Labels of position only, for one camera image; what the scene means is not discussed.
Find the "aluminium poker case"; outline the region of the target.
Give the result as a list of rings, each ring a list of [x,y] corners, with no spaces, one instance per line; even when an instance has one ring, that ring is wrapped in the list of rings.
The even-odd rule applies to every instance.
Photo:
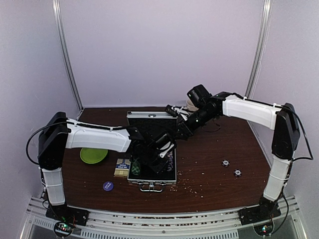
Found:
[[[160,126],[167,127],[174,132],[176,129],[177,118],[166,112],[128,111],[127,121],[129,125],[139,128],[140,131],[146,131],[154,135],[157,133]],[[160,174],[156,174],[146,165],[141,164],[141,174],[140,176],[135,176],[131,172],[131,163],[129,175],[127,177],[128,182],[131,184],[138,184],[140,191],[148,193],[161,193],[164,191],[165,186],[175,185],[177,182],[176,148],[171,152],[173,152],[174,156],[172,171],[167,172],[166,165]]]

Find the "blue Texas Hold'em card box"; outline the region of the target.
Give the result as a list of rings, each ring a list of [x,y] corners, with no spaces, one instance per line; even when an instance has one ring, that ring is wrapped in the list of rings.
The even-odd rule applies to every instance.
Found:
[[[130,164],[131,162],[129,159],[118,158],[116,162],[114,176],[127,178],[130,171]]]

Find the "purple round button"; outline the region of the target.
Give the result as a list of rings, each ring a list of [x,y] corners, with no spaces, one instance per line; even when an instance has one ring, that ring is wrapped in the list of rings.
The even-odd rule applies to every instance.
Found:
[[[114,188],[114,184],[111,181],[107,181],[103,184],[103,190],[109,192],[112,191]]]

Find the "purple poker chip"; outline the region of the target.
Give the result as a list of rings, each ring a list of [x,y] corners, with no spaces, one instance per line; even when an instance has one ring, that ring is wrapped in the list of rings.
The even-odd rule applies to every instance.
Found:
[[[230,165],[230,162],[228,160],[223,160],[222,161],[222,166],[223,167],[228,167]]]
[[[240,176],[242,176],[241,170],[235,169],[235,170],[234,170],[234,176],[235,176],[235,177],[240,177]]]

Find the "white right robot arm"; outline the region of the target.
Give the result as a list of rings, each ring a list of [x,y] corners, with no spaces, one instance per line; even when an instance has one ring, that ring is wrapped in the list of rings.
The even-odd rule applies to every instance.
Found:
[[[196,89],[189,91],[188,96],[198,108],[196,111],[185,107],[171,107],[171,110],[182,118],[179,124],[182,136],[192,136],[197,128],[221,116],[254,122],[274,132],[273,163],[260,205],[255,212],[259,219],[267,219],[275,211],[274,204],[282,195],[289,180],[291,166],[297,160],[294,154],[300,136],[306,134],[293,105],[268,104],[228,92],[212,96],[207,91]]]

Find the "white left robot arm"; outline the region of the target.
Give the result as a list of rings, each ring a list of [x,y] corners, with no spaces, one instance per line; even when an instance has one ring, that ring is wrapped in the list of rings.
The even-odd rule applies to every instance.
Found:
[[[35,131],[28,143],[38,136],[38,156],[32,161],[40,167],[53,214],[67,221],[72,211],[66,206],[62,161],[65,149],[91,148],[128,153],[132,161],[146,164],[155,173],[166,166],[164,158],[176,148],[176,133],[159,123],[135,123],[106,126],[80,122],[57,112],[49,123]]]

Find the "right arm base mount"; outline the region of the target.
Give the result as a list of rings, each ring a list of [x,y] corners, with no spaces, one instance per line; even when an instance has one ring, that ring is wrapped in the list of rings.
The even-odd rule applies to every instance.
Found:
[[[262,221],[269,221],[274,217],[281,215],[281,211],[274,208],[271,212],[262,209],[260,206],[254,206],[250,208],[242,208],[238,211],[238,216],[241,225],[255,224]]]

